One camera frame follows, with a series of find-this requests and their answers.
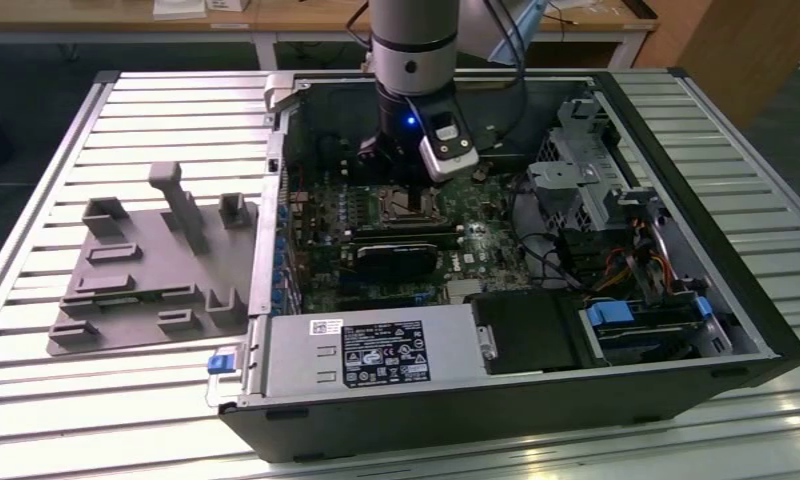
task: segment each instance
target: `white table leg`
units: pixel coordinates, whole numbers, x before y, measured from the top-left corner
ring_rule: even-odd
[[[255,43],[257,62],[261,70],[279,70],[279,61],[276,60],[276,33],[256,33],[252,36],[252,42]]]
[[[635,63],[635,58],[638,58],[638,53],[640,53],[640,47],[646,40],[646,33],[646,31],[636,31],[623,35],[624,38],[622,43],[616,46],[616,50],[614,50],[608,68],[615,70],[631,68]]]

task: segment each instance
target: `wooden table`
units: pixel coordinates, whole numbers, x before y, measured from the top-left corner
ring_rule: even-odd
[[[261,69],[277,70],[279,42],[348,42],[344,24],[360,0],[252,0],[243,13],[209,11],[207,18],[153,20],[152,0],[0,0],[0,43],[248,42]],[[564,25],[546,19],[535,42],[612,42],[610,66],[628,68],[655,20],[622,0],[563,11]],[[356,29],[369,30],[367,15]]]
[[[0,43],[253,43],[257,4],[155,21],[153,0],[0,0]]]
[[[279,42],[348,42],[344,24],[361,0],[260,0],[255,47],[264,70],[277,70],[275,44]],[[533,42],[610,42],[618,47],[610,68],[630,68],[640,51],[646,35],[656,20],[640,19],[622,0],[600,0],[594,7],[563,10],[563,19],[575,24],[563,26],[544,18]],[[367,13],[355,29],[371,29]]]

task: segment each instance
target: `black plastic cover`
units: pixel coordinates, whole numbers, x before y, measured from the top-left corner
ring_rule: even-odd
[[[471,297],[477,326],[492,330],[497,358],[487,360],[489,374],[592,368],[587,330],[566,290],[520,290]]]

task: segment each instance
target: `green circuit board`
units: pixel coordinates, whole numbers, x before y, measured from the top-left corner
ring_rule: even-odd
[[[504,217],[508,178],[491,177],[475,183],[457,178],[433,191],[433,205],[445,225],[459,226],[460,245],[437,252],[432,273],[408,281],[351,281],[351,247],[344,232],[379,230],[388,221],[383,212],[389,187],[319,185],[308,192],[300,211],[297,251],[307,265],[301,285],[303,311],[332,312],[360,305],[391,308],[392,300],[408,306],[449,303],[451,280],[477,279],[485,291],[527,288],[527,266]]]

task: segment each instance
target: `sticker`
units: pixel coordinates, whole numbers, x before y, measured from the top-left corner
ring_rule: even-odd
[[[341,346],[348,388],[429,381],[427,340],[419,320],[343,327]]]
[[[311,335],[337,335],[339,333],[341,333],[343,326],[344,320],[340,318],[312,320],[308,332],[311,333]]]

